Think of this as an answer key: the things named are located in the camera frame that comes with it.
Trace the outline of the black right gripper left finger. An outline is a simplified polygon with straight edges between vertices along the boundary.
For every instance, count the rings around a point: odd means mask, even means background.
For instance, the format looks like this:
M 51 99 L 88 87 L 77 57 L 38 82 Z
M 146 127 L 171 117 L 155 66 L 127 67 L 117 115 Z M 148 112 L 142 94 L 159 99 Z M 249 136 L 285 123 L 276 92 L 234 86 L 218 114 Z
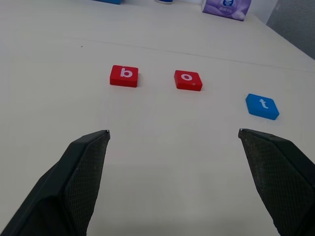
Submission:
M 109 130 L 73 141 L 35 184 L 3 236 L 85 236 L 101 183 Z

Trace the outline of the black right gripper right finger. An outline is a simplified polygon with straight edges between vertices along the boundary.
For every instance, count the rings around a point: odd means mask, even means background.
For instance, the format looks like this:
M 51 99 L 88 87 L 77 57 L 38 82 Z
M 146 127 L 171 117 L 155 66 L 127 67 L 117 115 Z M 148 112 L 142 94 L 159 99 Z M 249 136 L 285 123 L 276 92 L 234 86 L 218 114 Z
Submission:
M 291 141 L 240 129 L 258 194 L 282 236 L 315 234 L 315 165 Z

